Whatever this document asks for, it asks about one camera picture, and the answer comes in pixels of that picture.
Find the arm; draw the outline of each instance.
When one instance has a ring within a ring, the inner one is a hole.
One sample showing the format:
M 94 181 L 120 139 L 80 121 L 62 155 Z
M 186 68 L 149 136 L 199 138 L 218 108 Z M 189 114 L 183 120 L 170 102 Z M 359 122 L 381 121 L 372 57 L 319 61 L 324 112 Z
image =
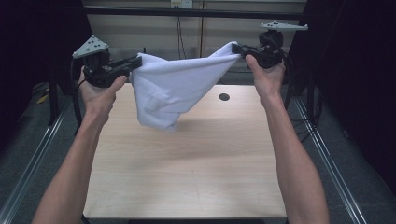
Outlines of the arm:
M 99 134 L 108 120 L 108 114 L 126 77 L 117 78 L 108 89 L 91 86 L 88 82 L 80 89 L 86 114 L 61 168 L 50 182 L 33 223 L 79 223 L 91 176 L 93 156 Z
M 283 64 L 263 70 L 254 57 L 246 57 L 268 118 L 274 145 L 279 187 L 290 223 L 329 223 L 326 198 L 318 171 L 291 125 L 280 97 Z

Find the wooden table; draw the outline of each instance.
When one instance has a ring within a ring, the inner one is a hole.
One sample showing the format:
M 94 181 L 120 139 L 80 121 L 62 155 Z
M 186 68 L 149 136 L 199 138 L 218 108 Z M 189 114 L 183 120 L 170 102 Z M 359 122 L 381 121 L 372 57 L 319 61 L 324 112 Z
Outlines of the wooden table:
M 227 93 L 230 100 L 221 101 Z M 141 126 L 118 92 L 95 155 L 86 217 L 285 217 L 264 109 L 252 86 L 215 86 L 175 132 Z

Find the white cloth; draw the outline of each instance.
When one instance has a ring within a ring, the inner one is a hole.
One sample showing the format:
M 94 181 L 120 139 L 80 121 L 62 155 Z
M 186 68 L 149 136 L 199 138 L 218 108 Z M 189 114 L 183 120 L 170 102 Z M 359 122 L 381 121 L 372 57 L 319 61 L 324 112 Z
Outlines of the white cloth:
M 143 65 L 129 76 L 137 119 L 143 126 L 173 131 L 188 112 L 241 57 L 230 42 L 207 58 L 166 61 L 139 53 Z

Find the metal rail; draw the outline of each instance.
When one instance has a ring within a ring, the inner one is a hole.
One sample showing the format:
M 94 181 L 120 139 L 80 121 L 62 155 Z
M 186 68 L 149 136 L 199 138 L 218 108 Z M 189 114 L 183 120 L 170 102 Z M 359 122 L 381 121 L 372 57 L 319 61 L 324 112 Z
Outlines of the metal rail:
M 37 7 L 40 13 L 85 13 L 91 15 L 129 15 L 129 16 L 170 16 L 170 17 L 206 17 L 206 18 L 239 18 L 269 20 L 320 20 L 329 19 L 329 15 L 305 15 L 296 12 L 268 11 L 232 11 L 213 9 L 155 8 L 155 7 Z
M 311 132 L 312 140 L 314 141 L 315 146 L 317 147 L 318 153 L 322 158 L 324 165 L 326 166 L 327 171 L 329 172 L 330 177 L 332 178 L 332 182 L 334 183 L 337 191 L 348 211 L 353 223 L 355 224 L 367 224 L 366 219 L 364 218 L 363 213 L 355 200 L 355 197 L 349 190 L 347 183 L 342 177 L 340 171 L 338 170 L 337 165 L 332 158 L 332 154 L 329 149 L 327 149 L 326 144 L 324 143 L 322 137 L 320 136 L 318 130 L 314 128 L 308 120 L 308 116 L 306 115 L 306 108 L 301 99 L 297 99 L 295 101 L 297 109 L 303 119 L 306 120 L 305 126 L 309 132 Z
M 20 180 L 18 181 L 17 186 L 12 190 L 11 194 L 8 196 L 4 206 L 0 211 L 0 223 L 1 224 L 9 224 L 12 219 L 15 217 L 15 214 L 18 211 L 18 208 L 21 205 L 23 197 L 25 196 L 27 190 L 29 189 L 35 174 L 37 173 L 38 168 L 40 167 L 41 162 L 43 161 L 52 139 L 55 134 L 58 132 L 59 127 L 64 120 L 64 114 L 67 107 L 70 105 L 70 99 L 66 101 L 64 104 L 64 108 L 61 111 L 59 117 L 53 122 L 51 126 L 48 127 L 46 133 L 41 139 L 40 144 L 35 150 L 35 154 L 24 170 Z

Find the hand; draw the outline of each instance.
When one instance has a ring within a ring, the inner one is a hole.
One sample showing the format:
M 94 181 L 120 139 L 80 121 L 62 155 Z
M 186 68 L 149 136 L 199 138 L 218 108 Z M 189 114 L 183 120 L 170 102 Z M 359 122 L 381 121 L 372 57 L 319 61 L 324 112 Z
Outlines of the hand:
M 81 68 L 78 83 L 85 79 L 82 70 L 83 68 Z M 126 76 L 118 77 L 109 88 L 94 87 L 89 82 L 84 81 L 79 88 L 81 89 L 82 99 L 86 108 L 85 116 L 93 116 L 101 124 L 105 124 L 116 100 L 116 92 L 121 89 L 126 79 Z
M 263 69 L 251 55 L 247 55 L 246 61 L 248 67 L 253 72 L 254 85 L 256 86 L 257 93 L 260 95 L 262 106 L 268 105 L 273 97 L 280 97 L 280 88 L 286 69 L 285 65 L 280 63 L 272 68 Z

